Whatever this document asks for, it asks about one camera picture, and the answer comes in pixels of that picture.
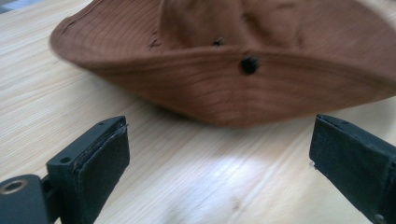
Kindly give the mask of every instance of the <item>hat brim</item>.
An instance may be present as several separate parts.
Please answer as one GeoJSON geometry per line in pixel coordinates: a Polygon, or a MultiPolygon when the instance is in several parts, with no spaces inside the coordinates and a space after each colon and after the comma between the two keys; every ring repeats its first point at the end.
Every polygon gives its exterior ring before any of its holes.
{"type": "Polygon", "coordinates": [[[114,20],[121,22],[120,13],[113,15],[114,8],[102,7],[103,2],[94,1],[63,21],[51,36],[54,50],[100,77],[194,119],[251,126],[396,94],[395,76],[365,64],[346,63],[347,59],[339,62],[309,53],[239,46],[150,51],[151,26],[159,13],[156,1],[125,12],[123,22],[135,24],[129,31],[122,25],[109,29],[117,24],[114,20]],[[125,47],[128,41],[135,47],[125,47]],[[259,61],[251,76],[239,65],[246,56],[259,61]]]}

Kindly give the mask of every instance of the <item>metal grommet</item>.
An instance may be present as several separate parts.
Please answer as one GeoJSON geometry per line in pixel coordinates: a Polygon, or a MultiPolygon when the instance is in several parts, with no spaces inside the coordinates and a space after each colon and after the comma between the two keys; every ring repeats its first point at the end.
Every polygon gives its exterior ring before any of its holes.
{"type": "Polygon", "coordinates": [[[247,75],[251,75],[256,72],[259,67],[258,60],[254,57],[247,56],[241,61],[241,66],[247,75]]]}
{"type": "Polygon", "coordinates": [[[25,179],[14,180],[14,181],[4,185],[2,188],[0,188],[0,194],[15,193],[15,192],[23,189],[27,185],[27,183],[28,182],[25,179]]]}

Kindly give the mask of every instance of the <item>wooden table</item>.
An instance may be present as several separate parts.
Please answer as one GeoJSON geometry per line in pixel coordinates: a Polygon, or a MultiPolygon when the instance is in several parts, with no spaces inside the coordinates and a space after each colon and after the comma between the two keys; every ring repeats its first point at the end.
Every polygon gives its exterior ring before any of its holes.
{"type": "MultiPolygon", "coordinates": [[[[396,3],[361,0],[396,27],[396,3]]],[[[125,115],[131,164],[95,223],[369,223],[309,165],[315,117],[249,129],[163,110],[61,61],[49,35],[88,0],[0,15],[0,181],[45,163],[96,122],[125,115]]],[[[329,113],[396,144],[396,98],[329,113]]]]}

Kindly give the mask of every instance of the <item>metal ring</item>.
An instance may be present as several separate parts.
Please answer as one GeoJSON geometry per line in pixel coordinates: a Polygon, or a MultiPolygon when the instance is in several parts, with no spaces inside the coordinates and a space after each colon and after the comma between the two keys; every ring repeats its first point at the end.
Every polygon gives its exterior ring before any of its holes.
{"type": "Polygon", "coordinates": [[[0,188],[0,194],[11,194],[23,189],[27,185],[27,180],[14,180],[0,188]]]}

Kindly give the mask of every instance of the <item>hat crown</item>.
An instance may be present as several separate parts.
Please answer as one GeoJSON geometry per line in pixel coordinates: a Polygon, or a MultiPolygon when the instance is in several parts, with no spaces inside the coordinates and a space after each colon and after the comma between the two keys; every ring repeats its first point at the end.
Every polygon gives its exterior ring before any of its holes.
{"type": "Polygon", "coordinates": [[[159,39],[167,49],[214,44],[291,48],[298,40],[299,2],[163,0],[159,39]]]}

